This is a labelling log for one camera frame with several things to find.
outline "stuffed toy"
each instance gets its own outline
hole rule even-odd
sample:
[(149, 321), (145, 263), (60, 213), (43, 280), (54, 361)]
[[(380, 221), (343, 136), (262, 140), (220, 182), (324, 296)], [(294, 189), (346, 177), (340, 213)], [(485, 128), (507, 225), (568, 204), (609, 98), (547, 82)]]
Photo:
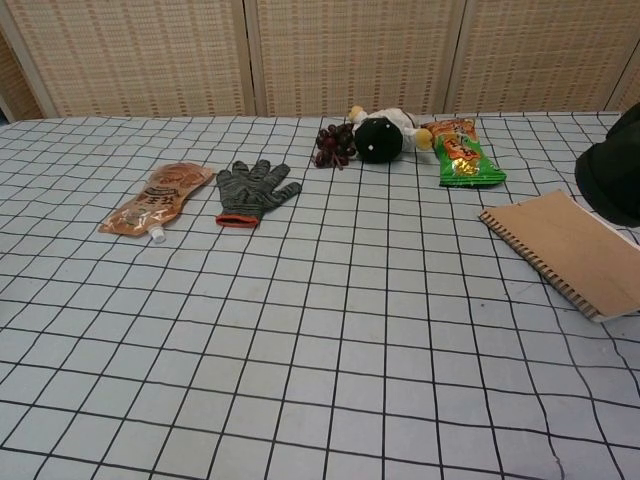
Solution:
[(390, 162), (400, 152), (431, 148), (431, 132), (416, 128), (414, 116), (401, 108), (387, 108), (369, 115), (356, 105), (349, 113), (349, 120), (354, 123), (356, 150), (364, 162)]

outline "spiral notebook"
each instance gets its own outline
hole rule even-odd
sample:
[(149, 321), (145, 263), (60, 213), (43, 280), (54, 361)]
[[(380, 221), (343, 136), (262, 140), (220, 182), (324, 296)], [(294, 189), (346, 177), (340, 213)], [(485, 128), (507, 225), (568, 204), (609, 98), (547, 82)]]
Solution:
[(640, 247), (557, 191), (480, 219), (595, 322), (640, 310)]

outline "dark red grapes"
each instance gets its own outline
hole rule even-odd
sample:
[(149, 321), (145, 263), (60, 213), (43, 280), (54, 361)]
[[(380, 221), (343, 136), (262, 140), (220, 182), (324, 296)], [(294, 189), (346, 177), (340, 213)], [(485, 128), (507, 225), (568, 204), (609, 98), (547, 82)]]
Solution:
[(349, 157), (356, 154), (353, 144), (353, 124), (329, 125), (321, 128), (316, 137), (316, 146), (319, 151), (314, 157), (314, 164), (318, 168), (338, 167), (342, 170), (349, 164)]

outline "snack bag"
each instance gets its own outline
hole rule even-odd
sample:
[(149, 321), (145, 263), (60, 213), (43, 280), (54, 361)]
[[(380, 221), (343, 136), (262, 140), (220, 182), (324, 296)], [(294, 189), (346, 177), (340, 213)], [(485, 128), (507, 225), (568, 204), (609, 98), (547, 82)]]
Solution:
[(507, 178), (480, 148), (473, 120), (455, 118), (423, 127), (433, 135), (433, 148), (440, 160), (441, 187), (497, 185)]

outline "woven screen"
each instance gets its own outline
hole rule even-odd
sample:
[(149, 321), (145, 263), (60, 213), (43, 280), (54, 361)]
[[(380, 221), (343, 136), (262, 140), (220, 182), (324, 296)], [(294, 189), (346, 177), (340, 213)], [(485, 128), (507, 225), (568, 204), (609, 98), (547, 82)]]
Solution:
[(601, 110), (640, 29), (638, 0), (477, 0), (448, 111)]
[(640, 46), (636, 48), (608, 108), (624, 111), (638, 102), (640, 102)]
[(461, 5), (257, 0), (268, 114), (344, 114), (354, 103), (441, 110)]
[(31, 120), (42, 118), (40, 107), (31, 93), (22, 69), (4, 37), (0, 35), (0, 98), (7, 118)]
[(253, 112), (228, 0), (7, 4), (61, 116)]

